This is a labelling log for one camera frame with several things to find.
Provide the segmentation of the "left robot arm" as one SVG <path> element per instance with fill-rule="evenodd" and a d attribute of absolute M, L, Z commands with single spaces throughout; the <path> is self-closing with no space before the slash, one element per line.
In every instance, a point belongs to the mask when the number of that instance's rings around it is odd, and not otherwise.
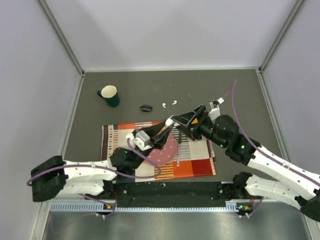
<path fill-rule="evenodd" d="M 74 162 L 56 155 L 31 170 L 27 185 L 36 203 L 63 195 L 90 195 L 109 198 L 114 191 L 112 182 L 118 177 L 137 179 L 136 169 L 151 163 L 153 150 L 161 150 L 173 125 L 159 124 L 135 129 L 125 138 L 127 147 L 116 148 L 101 161 Z"/>

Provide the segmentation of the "black earbud charging case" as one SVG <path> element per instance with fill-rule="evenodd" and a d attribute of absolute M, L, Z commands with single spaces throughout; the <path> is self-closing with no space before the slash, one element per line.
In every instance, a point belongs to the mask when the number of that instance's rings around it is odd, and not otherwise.
<path fill-rule="evenodd" d="M 153 110 L 153 107 L 150 105 L 143 104 L 140 106 L 140 110 L 145 113 L 149 113 Z"/>

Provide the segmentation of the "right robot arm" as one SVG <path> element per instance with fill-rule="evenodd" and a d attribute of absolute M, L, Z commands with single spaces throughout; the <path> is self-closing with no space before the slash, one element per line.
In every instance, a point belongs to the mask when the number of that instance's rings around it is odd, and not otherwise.
<path fill-rule="evenodd" d="M 233 192 L 277 200 L 300 210 L 314 221 L 320 220 L 320 176 L 275 155 L 259 142 L 240 133 L 229 115 L 220 115 L 218 107 L 207 112 L 200 105 L 190 112 L 173 115 L 165 125 L 176 128 L 195 141 L 205 137 L 225 150 L 231 160 L 263 172 L 272 180 L 241 172 L 233 179 Z"/>

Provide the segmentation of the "white earbud case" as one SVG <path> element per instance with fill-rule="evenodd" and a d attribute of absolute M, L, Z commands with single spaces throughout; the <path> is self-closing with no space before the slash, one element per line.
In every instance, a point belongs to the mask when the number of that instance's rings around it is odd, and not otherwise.
<path fill-rule="evenodd" d="M 166 121 L 165 121 L 165 127 L 168 128 L 172 125 L 174 125 L 175 122 L 171 119 L 171 118 L 168 118 Z"/>

